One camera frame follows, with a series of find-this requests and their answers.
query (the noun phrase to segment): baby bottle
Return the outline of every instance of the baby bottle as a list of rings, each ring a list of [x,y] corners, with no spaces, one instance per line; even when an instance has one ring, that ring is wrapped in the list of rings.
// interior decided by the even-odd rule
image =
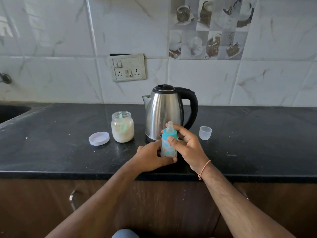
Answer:
[[[177,131],[173,128],[173,122],[169,121],[166,129],[163,130],[161,157],[177,157],[177,150],[167,141],[167,137],[172,136],[177,139]]]

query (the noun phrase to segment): jar rim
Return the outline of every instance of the jar rim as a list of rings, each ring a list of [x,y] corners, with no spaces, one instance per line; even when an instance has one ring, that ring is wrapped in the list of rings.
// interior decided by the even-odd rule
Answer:
[[[122,114],[122,118],[128,118],[128,117],[131,117],[131,113],[128,112],[128,111],[119,111],[119,112],[115,112],[112,114],[112,119],[119,119],[119,113]]]

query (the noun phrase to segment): white marble tile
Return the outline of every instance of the white marble tile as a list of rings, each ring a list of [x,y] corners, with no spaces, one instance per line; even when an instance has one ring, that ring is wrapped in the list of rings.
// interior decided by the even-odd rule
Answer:
[[[169,0],[89,0],[97,53],[167,57]]]
[[[311,62],[241,61],[230,105],[291,106]]]
[[[143,95],[166,83],[167,59],[145,59],[146,80],[113,82],[107,58],[97,58],[105,103],[143,104]]]
[[[94,58],[28,58],[41,102],[102,103]]]
[[[313,61],[317,0],[258,0],[242,60]]]
[[[229,105],[240,61],[169,60],[168,84],[194,91],[199,105]]]
[[[15,36],[14,22],[8,18],[0,2],[0,55],[21,56]]]
[[[22,57],[0,57],[0,70],[12,78],[11,84],[0,83],[2,101],[38,101],[38,94]]]
[[[26,56],[93,56],[86,0],[3,0]]]
[[[313,62],[293,106],[317,107],[317,62]]]

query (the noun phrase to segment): person's left hand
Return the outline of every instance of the person's left hand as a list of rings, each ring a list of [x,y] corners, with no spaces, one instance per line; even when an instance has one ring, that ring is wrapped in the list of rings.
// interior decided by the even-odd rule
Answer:
[[[142,173],[155,170],[168,164],[176,163],[176,157],[158,157],[158,150],[160,150],[161,145],[161,141],[156,141],[145,146],[138,147],[135,156],[129,160],[130,164],[132,164],[138,172]]]

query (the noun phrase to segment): person's right hand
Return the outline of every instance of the person's right hand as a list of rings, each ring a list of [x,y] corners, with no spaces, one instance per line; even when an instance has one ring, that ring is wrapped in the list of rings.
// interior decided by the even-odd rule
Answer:
[[[184,141],[170,136],[167,138],[168,142],[180,152],[191,169],[199,174],[209,159],[205,155],[197,136],[182,126],[173,124],[173,128],[177,130],[178,136]]]

